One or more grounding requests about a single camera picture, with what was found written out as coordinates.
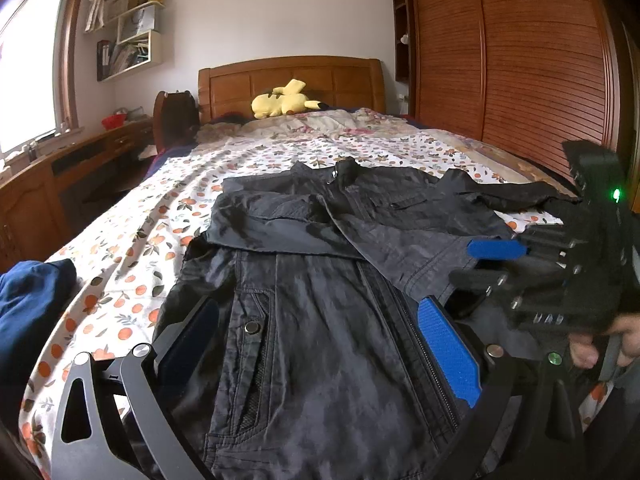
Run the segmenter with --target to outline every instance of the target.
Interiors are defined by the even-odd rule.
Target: red basket
[[[104,126],[105,130],[113,130],[114,128],[121,127],[124,124],[124,119],[126,118],[126,114],[113,114],[102,120],[102,126]]]

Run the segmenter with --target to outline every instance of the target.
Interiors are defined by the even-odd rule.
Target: blue textured pad
[[[516,240],[472,240],[466,253],[478,260],[517,260],[527,254],[527,247]]]
[[[478,364],[440,307],[430,298],[424,298],[418,305],[418,328],[453,394],[474,407],[481,392]]]

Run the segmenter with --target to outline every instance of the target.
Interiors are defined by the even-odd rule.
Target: floral blanket
[[[332,166],[347,156],[364,166],[411,166],[434,175],[460,168],[483,183],[514,175],[500,164],[477,163],[444,142],[449,136],[364,108],[203,127],[189,156],[169,159],[50,258],[74,261],[78,293],[40,355],[20,410],[22,436],[43,476],[50,471],[57,407],[73,357],[89,351],[96,359],[114,358],[151,341],[185,248],[207,228],[224,178],[279,172],[298,161]],[[530,222],[556,222],[538,211],[501,216],[516,231]],[[123,397],[116,403],[121,414],[128,408]]]

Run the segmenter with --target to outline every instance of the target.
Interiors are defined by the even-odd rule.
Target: person
[[[621,333],[622,348],[618,356],[618,366],[628,366],[640,356],[640,314],[621,314],[607,330],[607,334]],[[574,364],[590,369],[598,362],[598,350],[593,345],[593,335],[569,334],[569,348]]]

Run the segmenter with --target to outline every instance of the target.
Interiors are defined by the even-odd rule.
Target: pikachu plush toy
[[[258,95],[251,103],[256,119],[277,117],[286,114],[299,114],[307,108],[319,110],[320,101],[309,101],[302,94],[306,83],[292,79],[287,86],[279,86],[270,94]]]

